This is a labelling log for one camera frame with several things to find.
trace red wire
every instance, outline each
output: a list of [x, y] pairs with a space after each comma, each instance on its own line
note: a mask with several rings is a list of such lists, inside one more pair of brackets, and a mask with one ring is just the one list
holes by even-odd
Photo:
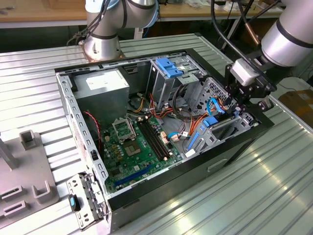
[[84, 111], [85, 114], [87, 114], [89, 117], [91, 117], [94, 121], [94, 123], [96, 124], [97, 130], [98, 130], [98, 138], [99, 138], [99, 151], [100, 151], [100, 146], [101, 146], [101, 141], [100, 141], [100, 128], [98, 125], [98, 121], [94, 118], [93, 115], [91, 115], [90, 113], [88, 113], [87, 111]]

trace side panel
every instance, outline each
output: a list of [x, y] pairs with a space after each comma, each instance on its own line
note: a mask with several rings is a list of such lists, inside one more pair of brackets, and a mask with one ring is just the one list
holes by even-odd
[[[115, 231], [129, 222], [137, 219], [141, 215], [151, 211], [160, 204], [170, 200], [179, 193], [192, 187], [204, 178], [212, 175], [220, 170], [233, 156], [240, 156], [246, 148], [246, 144], [251, 143], [247, 140], [242, 144], [235, 146], [228, 151], [212, 158], [211, 160], [193, 168], [192, 170], [180, 175], [179, 177], [169, 181], [168, 183], [144, 194], [133, 202], [120, 207], [112, 212], [112, 231]], [[207, 153], [198, 157], [207, 157]]]

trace blue tab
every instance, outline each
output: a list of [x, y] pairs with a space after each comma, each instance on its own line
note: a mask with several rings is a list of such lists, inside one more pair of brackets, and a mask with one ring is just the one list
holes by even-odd
[[194, 135], [194, 137], [192, 138], [190, 144], [189, 144], [188, 147], [187, 147], [187, 150], [188, 150], [188, 151], [191, 149], [192, 145], [194, 144], [194, 142], [196, 141], [196, 139], [197, 139], [198, 136], [199, 136], [199, 132], [197, 132], [197, 133]]
[[207, 117], [203, 120], [203, 123], [206, 127], [209, 127], [215, 123], [217, 123], [218, 121], [216, 120], [215, 117], [211, 116], [211, 117]]
[[75, 202], [74, 202], [74, 198], [73, 198], [73, 197], [70, 198], [70, 205], [71, 205], [71, 206], [74, 206], [74, 205], [75, 205]]
[[169, 78], [181, 76], [183, 74], [183, 72], [178, 70], [175, 65], [166, 57], [156, 59], [156, 63]]

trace blue plastic latch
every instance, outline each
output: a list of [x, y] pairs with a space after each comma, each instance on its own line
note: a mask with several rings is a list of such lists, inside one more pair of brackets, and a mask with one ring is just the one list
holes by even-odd
[[207, 117], [207, 118], [205, 118], [204, 120], [203, 120], [203, 123], [204, 123], [204, 125], [206, 126], [206, 127], [209, 127], [209, 126], [211, 126], [211, 125], [213, 125], [213, 124], [215, 124], [215, 123], [217, 123], [218, 121], [216, 120], [216, 118], [215, 117]]
[[166, 57], [156, 59], [156, 63], [169, 78], [182, 75], [182, 71], [178, 70], [176, 66]]
[[70, 198], [70, 205], [71, 205], [71, 206], [74, 206], [74, 205], [75, 205], [75, 201], [74, 201], [74, 198], [73, 198], [73, 197]]

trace ram slot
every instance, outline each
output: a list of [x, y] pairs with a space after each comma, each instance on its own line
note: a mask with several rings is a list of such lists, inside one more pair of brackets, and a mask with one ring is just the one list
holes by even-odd
[[152, 138], [156, 141], [156, 143], [158, 144], [158, 146], [161, 148], [162, 153], [164, 154], [164, 157], [169, 157], [170, 154], [168, 153], [167, 149], [165, 148], [164, 144], [162, 143], [162, 141], [160, 140], [160, 138], [157, 136], [157, 134], [154, 132], [152, 126], [146, 122], [145, 127], [147, 128], [148, 132], [150, 133], [150, 135], [152, 136]]
[[161, 143], [161, 140], [157, 137], [157, 135], [152, 130], [152, 127], [148, 123], [139, 122], [138, 127], [159, 161], [162, 161], [164, 157], [169, 156], [169, 153], [166, 150], [164, 152], [164, 146]]

